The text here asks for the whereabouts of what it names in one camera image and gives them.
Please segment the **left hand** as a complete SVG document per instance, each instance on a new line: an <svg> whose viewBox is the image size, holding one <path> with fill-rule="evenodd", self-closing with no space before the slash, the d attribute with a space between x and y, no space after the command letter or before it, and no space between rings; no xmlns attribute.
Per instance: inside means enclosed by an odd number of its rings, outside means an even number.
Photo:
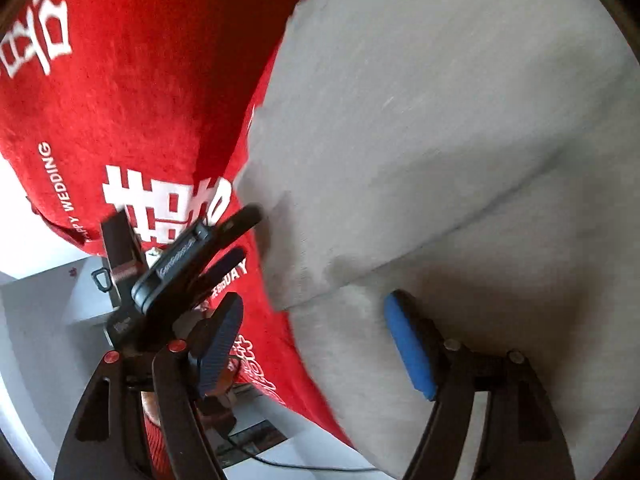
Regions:
<svg viewBox="0 0 640 480"><path fill-rule="evenodd" d="M212 310L206 309L205 304L200 304L179 318L174 324L174 329L178 335L188 336L198 322L210 318L212 315ZM216 386L196 404L198 416L200 416L205 429L213 428L216 425L228 429L233 427L231 422L224 422L224 419L230 417L231 407L234 404L230 392L238 379L240 368L240 359L229 356ZM151 391L142 391L140 396L145 418L155 427L160 428L160 408L156 394Z"/></svg>

